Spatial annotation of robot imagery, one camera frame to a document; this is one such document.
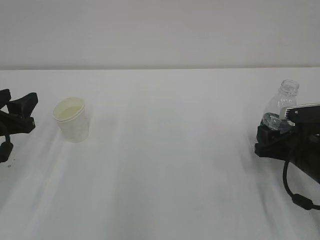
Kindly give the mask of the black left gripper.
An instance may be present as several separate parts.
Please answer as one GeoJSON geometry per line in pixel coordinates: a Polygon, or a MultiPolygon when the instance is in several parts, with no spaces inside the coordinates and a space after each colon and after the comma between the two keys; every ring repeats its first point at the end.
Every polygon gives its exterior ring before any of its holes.
{"type": "Polygon", "coordinates": [[[10,113],[1,113],[0,122],[5,125],[9,135],[29,134],[35,128],[34,118],[30,116],[38,104],[37,93],[31,92],[22,98],[10,100],[10,90],[0,90],[0,109],[7,105],[10,113]]]}

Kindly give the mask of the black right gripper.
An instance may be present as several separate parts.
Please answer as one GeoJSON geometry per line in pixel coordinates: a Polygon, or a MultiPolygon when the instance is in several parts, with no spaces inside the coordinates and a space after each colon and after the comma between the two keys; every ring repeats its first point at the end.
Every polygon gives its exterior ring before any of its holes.
{"type": "Polygon", "coordinates": [[[254,153],[261,158],[285,161],[291,149],[294,149],[290,162],[301,170],[320,169],[320,136],[312,134],[305,140],[299,140],[298,133],[291,130],[281,134],[265,125],[257,127],[257,143],[254,153]]]}

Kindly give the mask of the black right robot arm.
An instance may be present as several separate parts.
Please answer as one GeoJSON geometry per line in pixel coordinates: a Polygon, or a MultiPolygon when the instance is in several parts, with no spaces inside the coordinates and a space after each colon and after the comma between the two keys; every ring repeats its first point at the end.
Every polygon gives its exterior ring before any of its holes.
{"type": "Polygon", "coordinates": [[[286,133],[257,127],[254,152],[261,158],[289,160],[316,182],[320,181],[320,135],[310,125],[298,124],[286,133]]]}

